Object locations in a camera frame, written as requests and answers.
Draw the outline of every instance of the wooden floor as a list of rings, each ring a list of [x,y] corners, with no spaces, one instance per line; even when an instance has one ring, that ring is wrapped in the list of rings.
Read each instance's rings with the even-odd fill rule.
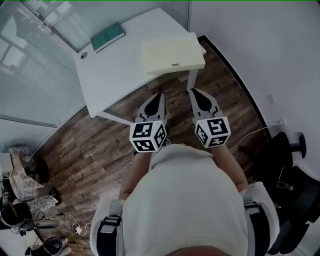
[[[262,127],[260,120],[232,73],[205,42],[207,50],[205,68],[200,70],[196,88],[214,96],[224,115],[228,117],[231,136],[227,142],[232,148],[249,132]],[[113,111],[127,114],[134,119],[139,106],[155,93],[166,97],[168,137],[172,143],[185,143],[196,149],[204,149],[194,134],[191,103],[186,92],[188,72],[169,73],[160,76],[134,91],[110,107]],[[84,225],[92,221],[102,195],[117,197],[122,176],[128,171],[134,157],[134,148],[129,141],[130,127],[101,117],[90,118],[83,108],[38,151],[36,157],[44,158],[50,169],[50,182],[61,193],[62,204],[46,212],[46,217],[65,214],[64,225],[70,228],[69,214]],[[264,132],[257,132],[241,142],[253,154],[261,150]],[[233,155],[245,172],[252,160],[239,152]],[[72,255],[93,255],[90,250],[89,233],[76,240],[73,233],[63,225],[39,232],[42,238],[66,236]]]

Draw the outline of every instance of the green book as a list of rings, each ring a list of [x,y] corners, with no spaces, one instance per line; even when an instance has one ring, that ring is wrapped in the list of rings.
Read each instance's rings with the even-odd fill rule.
[[[99,34],[91,38],[91,44],[96,53],[100,52],[103,48],[112,44],[114,41],[125,36],[125,32],[119,23],[107,27]]]

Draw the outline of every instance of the cable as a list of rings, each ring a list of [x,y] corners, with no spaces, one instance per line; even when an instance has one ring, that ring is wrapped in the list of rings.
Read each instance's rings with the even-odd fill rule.
[[[37,242],[38,238],[39,238],[39,237],[37,237],[36,240],[34,241],[33,247],[36,246],[36,242]]]
[[[68,230],[68,231],[70,231],[70,230],[72,230],[72,228],[67,228],[66,226],[65,226],[65,215],[63,214],[63,226],[65,227],[65,229],[66,230]]]
[[[84,255],[84,256],[86,256],[86,255],[88,255],[87,254],[87,251],[86,251],[86,249],[82,246],[82,244],[81,244],[81,242],[79,241],[79,239],[77,238],[77,236],[76,236],[76,234],[75,234],[75,232],[73,232],[73,230],[71,231],[72,232],[72,234],[74,235],[74,237],[78,240],[78,242],[79,242],[79,244],[81,245],[79,245],[79,244],[77,244],[80,248],[82,248],[83,250],[84,250],[84,252],[85,252],[85,254],[82,252],[82,251],[80,251],[80,253],[82,254],[82,255]]]
[[[20,200],[18,197],[16,197],[16,199],[19,200],[21,203],[26,203],[26,202]]]
[[[42,218],[38,219],[40,213],[42,213],[43,216],[42,216]],[[45,216],[46,216],[46,215],[45,215],[45,213],[44,213],[43,211],[39,211],[39,212],[38,212],[38,215],[35,217],[35,219],[32,219],[31,221],[32,221],[32,222],[41,221],[41,220],[43,220],[43,219],[45,218]]]
[[[86,233],[87,233],[87,225],[89,225],[89,224],[91,224],[91,223],[92,223],[92,222],[89,222],[89,223],[85,224],[85,225],[84,225],[85,233],[84,233],[84,234],[78,234],[78,235],[84,237],[84,236],[86,235]]]
[[[13,231],[11,230],[11,228],[10,228],[10,231],[11,231],[12,233],[14,233],[15,235],[18,235],[18,233],[13,232]]]
[[[73,228],[73,226],[74,226],[74,224],[76,224],[76,223],[71,224],[71,222],[75,222],[75,221],[74,221],[73,219],[70,220],[70,226],[71,226],[70,230],[74,230],[74,231],[75,231],[75,229]]]
[[[88,243],[86,239],[84,239],[84,238],[81,237],[81,236],[80,236],[80,238],[81,238],[83,241],[85,241],[85,242],[90,246],[90,243]]]
[[[238,144],[239,144],[240,142],[242,142],[242,141],[243,141],[247,136],[249,136],[250,134],[259,132],[259,131],[261,131],[261,130],[267,129],[267,128],[272,127],[272,126],[278,126],[278,125],[279,125],[278,123],[277,123],[277,124],[273,124],[273,125],[269,125],[269,126],[267,126],[267,127],[261,128],[261,129],[259,129],[259,130],[254,130],[254,131],[248,133],[248,134],[247,134],[246,136],[244,136],[237,144],[235,144],[235,145],[230,149],[230,151],[232,151],[236,146],[238,146]]]
[[[52,221],[52,218],[54,218],[54,217],[56,217],[56,216],[58,216],[58,215],[61,215],[61,216],[63,215],[63,216],[65,216],[64,213],[57,213],[57,214],[54,215],[53,217],[46,218],[45,221]]]
[[[69,217],[70,217],[71,220],[74,221],[74,223],[72,224],[72,228],[73,228],[73,229],[74,229],[74,224],[77,224],[78,227],[80,227],[80,224],[76,221],[75,217],[73,217],[71,214],[69,214]]]

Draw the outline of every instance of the power cord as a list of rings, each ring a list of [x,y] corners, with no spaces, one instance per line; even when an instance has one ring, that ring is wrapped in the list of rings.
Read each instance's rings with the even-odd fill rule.
[[[246,137],[248,137],[250,134],[253,134],[253,133],[262,131],[262,130],[267,129],[267,128],[272,127],[272,126],[278,126],[278,125],[279,125],[278,123],[277,123],[277,124],[273,124],[273,125],[269,125],[269,126],[267,126],[267,127],[261,128],[261,129],[259,129],[259,130],[254,130],[254,131],[248,133],[248,134],[247,134],[246,136],[244,136],[237,144],[235,144],[235,145],[230,149],[230,151],[232,151],[236,146],[238,146],[239,143],[242,142],[242,141],[243,141]]]
[[[32,248],[36,246],[36,242],[38,241],[38,239],[39,239],[39,237],[37,237],[36,240],[34,241],[34,244],[33,244]]]
[[[89,223],[87,223],[87,224],[84,225],[85,233],[84,233],[84,234],[81,234],[81,232],[82,232],[81,225],[76,221],[75,217],[73,217],[71,214],[69,214],[69,216],[70,216],[70,219],[71,219],[72,221],[74,221],[74,223],[72,224],[72,229],[75,230],[75,232],[76,232],[79,236],[84,237],[84,236],[87,234],[87,232],[88,232],[88,231],[87,231],[87,225],[92,224],[92,222],[89,222]]]
[[[87,256],[88,253],[87,253],[86,249],[82,246],[82,244],[81,244],[81,242],[79,241],[79,239],[77,238],[77,236],[76,236],[76,230],[73,228],[73,226],[74,226],[75,224],[77,224],[78,226],[80,226],[80,224],[76,221],[76,219],[75,219],[71,214],[69,214],[69,216],[70,216],[70,218],[71,218],[71,220],[70,220],[70,227],[71,227],[71,228],[67,228],[67,227],[65,226],[65,214],[64,214],[64,213],[58,213],[58,214],[56,214],[55,216],[52,216],[52,217],[47,218],[46,220],[47,220],[47,221],[52,221],[52,219],[53,219],[54,217],[58,216],[58,215],[60,215],[60,216],[63,215],[63,226],[64,226],[64,228],[65,228],[67,231],[71,231],[71,233],[74,235],[75,239],[78,241],[78,243],[75,242],[75,244],[85,252],[85,254],[84,254],[82,251],[80,251],[80,253],[81,253],[83,256]],[[83,240],[90,246],[90,244],[89,244],[84,238],[82,238],[81,236],[80,236],[80,238],[83,239]]]
[[[38,219],[40,213],[42,213],[43,216],[42,216],[40,219]],[[35,217],[35,219],[32,219],[31,221],[32,221],[32,222],[41,221],[41,220],[43,220],[45,217],[46,217],[45,213],[44,213],[43,211],[39,211],[39,212],[38,212],[38,215]]]

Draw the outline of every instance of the baseboard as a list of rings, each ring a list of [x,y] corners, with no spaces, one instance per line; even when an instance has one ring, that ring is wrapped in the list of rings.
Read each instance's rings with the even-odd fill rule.
[[[230,63],[227,61],[227,59],[224,57],[224,55],[218,50],[218,48],[205,36],[200,36],[198,37],[198,41],[205,41],[213,50],[214,52],[219,56],[219,58],[223,61],[223,63],[227,66],[227,68],[230,70],[230,72],[232,73],[232,75],[234,76],[234,78],[237,80],[237,82],[239,83],[239,85],[241,86],[241,88],[243,89],[243,91],[245,92],[246,96],[248,97],[248,99],[250,100],[257,116],[259,117],[259,120],[262,124],[262,127],[267,127],[266,121],[264,120],[254,98],[252,97],[252,95],[250,94],[248,88],[245,86],[244,82],[241,80],[241,78],[238,76],[237,72],[234,70],[234,68],[230,65]],[[271,134],[269,132],[268,129],[264,129],[265,134],[268,138],[268,140],[271,140]]]

